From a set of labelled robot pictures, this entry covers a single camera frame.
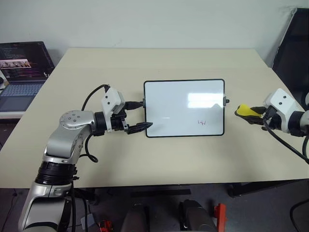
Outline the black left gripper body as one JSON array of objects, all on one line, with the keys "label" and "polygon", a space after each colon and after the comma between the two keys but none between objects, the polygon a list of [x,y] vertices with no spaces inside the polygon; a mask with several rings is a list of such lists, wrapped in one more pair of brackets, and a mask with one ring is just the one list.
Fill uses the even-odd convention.
[{"label": "black left gripper body", "polygon": [[112,109],[111,126],[114,131],[128,131],[125,104],[126,102],[124,100],[120,100],[120,102],[117,103]]}]

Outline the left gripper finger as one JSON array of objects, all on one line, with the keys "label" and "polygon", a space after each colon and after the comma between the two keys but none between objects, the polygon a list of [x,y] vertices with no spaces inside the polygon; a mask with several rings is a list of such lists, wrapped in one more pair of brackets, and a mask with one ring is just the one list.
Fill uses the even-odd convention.
[{"label": "left gripper finger", "polygon": [[144,107],[144,103],[142,101],[127,101],[124,105],[125,110],[135,110],[140,107]]},{"label": "left gripper finger", "polygon": [[142,122],[142,123],[137,123],[134,126],[130,126],[127,125],[127,134],[134,134],[134,133],[138,133],[138,132],[142,132],[146,129],[148,129],[149,127],[151,127],[153,125],[153,123],[151,122]]}]

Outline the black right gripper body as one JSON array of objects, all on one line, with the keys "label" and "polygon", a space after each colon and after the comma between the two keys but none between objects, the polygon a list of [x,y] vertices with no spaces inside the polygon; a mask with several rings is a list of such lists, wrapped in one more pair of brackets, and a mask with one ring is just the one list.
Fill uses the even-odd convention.
[{"label": "black right gripper body", "polygon": [[273,106],[269,106],[263,116],[263,130],[274,130],[276,123],[272,121],[273,116],[277,113],[277,110]]}]

